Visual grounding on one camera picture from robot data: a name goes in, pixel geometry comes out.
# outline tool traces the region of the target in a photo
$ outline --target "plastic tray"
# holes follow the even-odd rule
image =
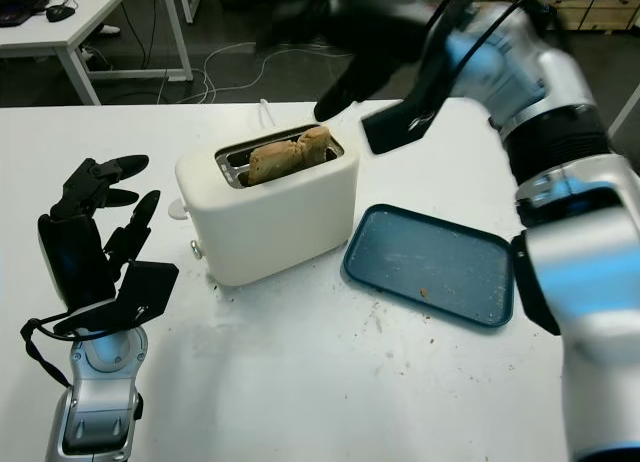
[[[349,244],[344,268],[354,280],[486,327],[511,319],[509,244],[497,235],[374,205]]]

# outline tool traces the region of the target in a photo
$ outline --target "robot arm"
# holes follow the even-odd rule
[[[146,156],[104,164],[86,159],[64,184],[62,199],[38,220],[44,259],[67,307],[62,314],[31,319],[21,330],[27,353],[65,387],[47,448],[50,462],[126,461],[131,454],[135,421],[143,409],[135,379],[148,345],[141,325],[164,312],[178,269],[135,260],[151,232],[147,226],[160,192],[143,197],[129,224],[116,229],[104,248],[93,214],[134,203],[137,194],[111,185],[147,163]],[[53,331],[45,328],[56,321]],[[31,341],[35,330],[73,343],[72,383],[44,360]]]
[[[449,96],[487,108],[519,185],[526,230],[512,250],[523,306],[562,336],[570,457],[638,460],[640,191],[626,160],[609,151],[577,63],[541,38],[552,10],[535,0],[437,8],[423,0],[298,0],[276,14],[266,40],[320,33],[356,54],[316,106],[319,120],[422,60],[406,98],[362,121],[376,154],[420,139]]]

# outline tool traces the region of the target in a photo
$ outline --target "bread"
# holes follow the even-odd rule
[[[302,146],[302,159],[305,168],[327,161],[327,148],[331,142],[331,132],[326,127],[314,127],[307,130],[298,139]]]
[[[302,164],[301,146],[286,140],[254,150],[249,159],[249,185],[257,185],[295,172]]]
[[[302,134],[297,142],[285,140],[257,148],[249,158],[249,185],[279,179],[326,162],[330,142],[329,129],[314,127]]]

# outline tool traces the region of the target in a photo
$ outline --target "white desk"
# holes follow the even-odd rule
[[[483,109],[449,101],[424,140],[373,157],[357,120],[384,103],[330,123],[363,153],[354,225],[386,202],[505,238],[520,231],[515,184]],[[312,104],[271,110],[291,127],[311,119]],[[132,462],[566,460],[561,343],[526,318],[518,298],[505,327],[474,329],[344,280],[345,247],[214,290],[191,255],[191,223],[167,215],[179,196],[174,164],[190,147],[259,128],[256,104],[4,109],[0,126],[3,460],[42,459],[62,392],[18,334],[28,318],[61,309],[36,220],[85,157],[137,153],[150,165],[122,188],[162,190],[140,259],[173,262],[180,275],[165,314],[145,325],[149,355],[137,381],[145,413]],[[103,241],[130,214],[96,213]],[[69,374],[68,344],[36,339]]]
[[[51,0],[50,5],[63,0]],[[164,0],[182,67],[179,69],[113,70],[91,72],[79,56],[79,45],[123,0],[76,0],[76,13],[60,22],[34,16],[18,27],[0,29],[0,57],[56,55],[84,104],[100,105],[91,80],[168,77],[170,81],[192,80],[191,66],[173,0]]]

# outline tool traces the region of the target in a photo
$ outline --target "toaster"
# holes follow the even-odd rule
[[[332,136],[326,162],[259,185],[248,185],[253,150],[296,141],[318,125],[200,148],[176,164],[176,178],[198,234],[202,256],[220,284],[239,286],[275,274],[344,243],[353,229],[359,157]]]

